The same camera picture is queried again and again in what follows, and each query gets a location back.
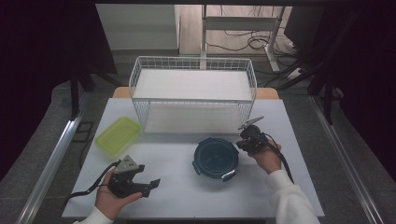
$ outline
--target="hand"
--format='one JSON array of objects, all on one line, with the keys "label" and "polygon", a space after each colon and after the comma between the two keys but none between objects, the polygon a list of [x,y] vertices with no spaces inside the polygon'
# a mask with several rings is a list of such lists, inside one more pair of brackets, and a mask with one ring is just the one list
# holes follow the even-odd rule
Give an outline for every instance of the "hand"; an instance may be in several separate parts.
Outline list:
[{"label": "hand", "polygon": [[[277,147],[279,150],[282,148],[281,145],[276,144],[274,141],[268,141],[274,147]],[[256,154],[248,153],[249,157],[252,157],[256,160],[257,164],[265,171],[267,174],[271,174],[273,171],[277,171],[281,169],[280,166],[280,158],[275,154],[275,152],[269,148],[265,147],[261,152]]]},{"label": "hand", "polygon": [[110,220],[114,220],[125,205],[132,203],[142,197],[141,192],[131,194],[125,198],[119,198],[114,195],[107,187],[108,181],[110,180],[113,173],[114,169],[110,170],[105,175],[105,179],[102,183],[103,186],[101,186],[96,193],[95,202],[95,207]]}]

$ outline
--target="wall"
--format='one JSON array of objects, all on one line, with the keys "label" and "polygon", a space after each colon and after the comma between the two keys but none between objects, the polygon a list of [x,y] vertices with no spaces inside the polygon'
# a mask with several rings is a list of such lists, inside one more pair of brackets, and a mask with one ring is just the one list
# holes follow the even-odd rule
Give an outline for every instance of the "wall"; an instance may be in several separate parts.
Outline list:
[{"label": "wall", "polygon": [[178,49],[173,5],[96,4],[108,44],[114,49]]}]

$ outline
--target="white table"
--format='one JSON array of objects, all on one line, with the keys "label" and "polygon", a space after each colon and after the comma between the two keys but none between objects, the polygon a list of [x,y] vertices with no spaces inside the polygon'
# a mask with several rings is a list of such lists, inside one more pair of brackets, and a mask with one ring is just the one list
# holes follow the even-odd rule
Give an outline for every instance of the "white table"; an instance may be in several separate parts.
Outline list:
[{"label": "white table", "polygon": [[[250,118],[264,115],[256,123],[263,132],[272,135],[282,145],[292,176],[314,206],[318,216],[324,216],[304,158],[298,147],[285,106],[281,100],[256,100]],[[119,117],[137,120],[131,99],[109,99],[96,136]],[[142,134],[121,156],[129,154],[138,164],[145,164],[136,183],[149,183],[160,178],[161,183],[148,198],[125,206],[119,218],[265,218],[274,217],[269,194],[264,183],[266,173],[240,150],[236,176],[228,182],[195,173],[191,163],[198,142],[209,136]],[[235,143],[238,136],[220,137]],[[73,192],[86,190],[113,162],[92,144]],[[86,217],[94,205],[96,192],[69,201],[63,217]]]}]

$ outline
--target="white wire basket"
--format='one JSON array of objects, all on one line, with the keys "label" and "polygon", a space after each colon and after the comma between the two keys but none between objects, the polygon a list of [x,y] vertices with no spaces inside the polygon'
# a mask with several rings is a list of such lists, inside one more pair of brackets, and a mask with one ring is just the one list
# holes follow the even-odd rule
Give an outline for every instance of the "white wire basket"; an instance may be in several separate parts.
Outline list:
[{"label": "white wire basket", "polygon": [[136,59],[129,89],[145,133],[238,133],[257,83],[249,59]]}]

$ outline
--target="gray floor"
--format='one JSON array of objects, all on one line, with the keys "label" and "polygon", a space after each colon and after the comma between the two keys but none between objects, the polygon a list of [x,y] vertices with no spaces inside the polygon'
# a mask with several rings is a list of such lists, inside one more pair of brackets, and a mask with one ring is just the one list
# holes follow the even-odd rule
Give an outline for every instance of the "gray floor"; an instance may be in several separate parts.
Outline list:
[{"label": "gray floor", "polygon": [[[117,62],[119,75],[113,77],[126,85],[132,71],[135,56],[131,55],[130,52],[116,52],[114,58]],[[270,71],[265,57],[250,56],[250,58],[255,69]],[[83,140],[86,135],[89,137],[94,135],[94,130],[100,121],[106,101],[115,90],[114,86],[101,78],[92,77],[97,87],[93,92],[87,93],[90,101],[82,119],[84,122],[92,122],[92,132],[91,134],[77,133],[74,137],[75,140]],[[274,75],[257,73],[258,82],[264,82],[263,84],[272,77]],[[318,115],[312,102],[306,94],[305,88],[308,84],[309,79],[286,91],[281,91],[279,95],[284,101],[290,116],[291,125],[326,215],[320,221],[321,223],[329,224],[370,223],[354,189],[349,184],[345,171],[334,153],[323,126],[318,120]],[[276,85],[278,85],[278,81],[272,82],[270,86],[275,87]],[[0,223],[15,223],[52,150],[55,148],[70,115],[69,91],[68,83],[64,83],[53,90],[52,103],[49,106],[48,113],[15,165],[0,183]],[[345,145],[347,153],[361,179],[375,199],[384,223],[396,223],[395,182],[388,176],[373,152],[349,124],[336,101],[332,106],[332,116],[333,127]],[[73,220],[61,218],[62,203],[65,197],[71,193],[77,180],[79,161],[84,159],[83,149],[86,144],[89,146],[90,142],[74,142],[67,149],[57,175],[38,210],[34,223],[73,222]],[[119,220],[116,223],[128,222]],[[156,222],[134,221],[134,223]],[[263,223],[263,221],[235,221],[231,223]]]}]

